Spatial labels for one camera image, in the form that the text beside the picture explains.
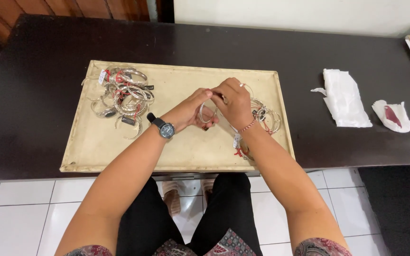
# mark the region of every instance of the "wristwatch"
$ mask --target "wristwatch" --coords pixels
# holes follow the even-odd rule
[[[147,119],[150,123],[159,128],[159,134],[164,138],[171,138],[175,134],[175,127],[171,123],[166,123],[160,118],[156,118],[153,113],[148,113]]]

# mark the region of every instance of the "tissue paper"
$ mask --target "tissue paper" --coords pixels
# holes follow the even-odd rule
[[[399,133],[410,131],[410,120],[407,117],[404,102],[387,104],[384,100],[378,100],[373,104],[373,110],[388,129]]]
[[[372,127],[368,115],[363,109],[357,83],[349,75],[349,72],[339,69],[324,69],[325,90],[316,88],[311,91],[319,91],[326,98],[323,100],[332,118],[338,127]]]

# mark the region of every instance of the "patterned shirt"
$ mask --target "patterned shirt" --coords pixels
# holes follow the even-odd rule
[[[172,239],[159,247],[153,256],[197,256],[187,246],[181,245]],[[301,242],[295,249],[294,256],[352,256],[346,248],[324,238],[310,238]],[[102,246],[84,246],[67,253],[65,256],[113,256]],[[252,249],[231,229],[225,236],[204,256],[256,256]]]

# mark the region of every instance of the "hand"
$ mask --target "hand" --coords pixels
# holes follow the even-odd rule
[[[214,116],[211,122],[203,123],[199,118],[199,109],[202,103],[210,99],[212,95],[210,89],[199,88],[175,108],[164,114],[161,119],[173,124],[176,133],[192,124],[200,128],[210,128],[213,123],[219,122],[219,118]],[[202,116],[205,121],[209,120],[213,114],[214,111],[206,106],[203,107]]]
[[[240,81],[236,78],[225,79],[213,92],[222,94],[227,102],[213,94],[211,100],[216,104],[224,117],[236,130],[241,130],[251,124],[254,117],[251,113],[251,98],[249,92],[240,87]]]

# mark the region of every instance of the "beige tray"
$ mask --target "beige tray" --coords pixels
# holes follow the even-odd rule
[[[135,67],[148,77],[149,85],[154,85],[155,96],[150,112],[161,116],[176,106],[197,88],[213,88],[228,77],[236,77],[250,85],[254,97],[268,108],[282,116],[280,131],[272,137],[294,157],[288,120],[282,100],[278,73],[276,71],[236,70],[202,67],[179,67],[138,63],[119,63],[91,61],[87,76],[99,74],[108,66]],[[124,125],[115,129],[116,117],[97,118],[90,109],[91,101],[85,98],[88,90],[100,87],[97,80],[88,80],[83,86],[77,112],[69,135],[60,167],[61,172],[100,172],[133,140],[137,128]],[[205,103],[214,109],[213,102]],[[149,125],[147,112],[142,114],[143,128]],[[197,127],[188,127],[174,135],[159,158],[154,171],[162,172],[216,172],[216,171],[253,171],[254,162],[243,160],[233,148],[235,132],[221,116],[207,132]]]

